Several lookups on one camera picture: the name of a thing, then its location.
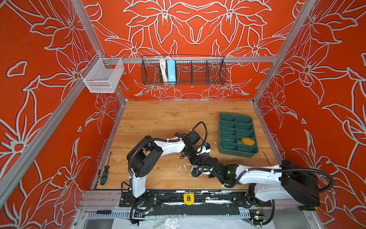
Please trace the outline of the purple sock beige toe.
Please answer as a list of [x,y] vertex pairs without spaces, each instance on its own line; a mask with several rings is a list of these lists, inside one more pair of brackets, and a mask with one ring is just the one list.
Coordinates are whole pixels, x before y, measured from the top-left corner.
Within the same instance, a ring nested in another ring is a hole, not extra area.
[[205,161],[205,160],[207,160],[207,159],[210,158],[210,154],[209,153],[202,153],[199,156],[202,159],[202,161]]

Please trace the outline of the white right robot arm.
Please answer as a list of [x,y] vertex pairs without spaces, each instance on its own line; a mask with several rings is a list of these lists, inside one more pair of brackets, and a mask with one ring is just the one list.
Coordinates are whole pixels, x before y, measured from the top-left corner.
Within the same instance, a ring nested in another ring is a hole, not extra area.
[[210,157],[191,172],[193,177],[202,174],[216,177],[228,189],[249,185],[249,199],[262,202],[292,199],[308,207],[319,207],[320,193],[330,190],[335,183],[334,178],[324,171],[303,168],[288,160],[271,167],[247,167],[224,165],[217,158]]

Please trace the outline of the green plastic divider tray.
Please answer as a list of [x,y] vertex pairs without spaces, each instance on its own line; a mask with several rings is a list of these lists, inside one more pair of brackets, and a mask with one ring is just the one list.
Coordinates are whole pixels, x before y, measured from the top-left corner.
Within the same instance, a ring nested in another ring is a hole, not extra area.
[[[238,138],[251,138],[254,146],[238,144]],[[252,117],[244,114],[220,113],[219,153],[251,158],[258,154],[258,144]]]

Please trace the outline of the green striped sock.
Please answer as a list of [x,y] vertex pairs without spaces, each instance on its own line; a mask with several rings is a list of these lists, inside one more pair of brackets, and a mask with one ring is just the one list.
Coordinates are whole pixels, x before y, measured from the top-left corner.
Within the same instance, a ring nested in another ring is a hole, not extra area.
[[238,138],[237,140],[238,144],[242,144],[242,145],[246,145],[246,146],[254,146],[255,145],[255,141],[251,138]]

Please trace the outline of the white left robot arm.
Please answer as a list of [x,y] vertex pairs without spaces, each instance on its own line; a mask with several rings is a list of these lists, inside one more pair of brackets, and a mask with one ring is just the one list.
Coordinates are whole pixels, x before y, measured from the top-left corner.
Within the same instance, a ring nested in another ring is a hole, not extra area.
[[178,153],[188,158],[192,165],[202,165],[202,157],[209,155],[211,146],[204,142],[199,145],[200,140],[201,137],[195,131],[186,135],[177,133],[170,139],[145,136],[126,157],[132,196],[139,198],[146,192],[147,175],[162,156]]

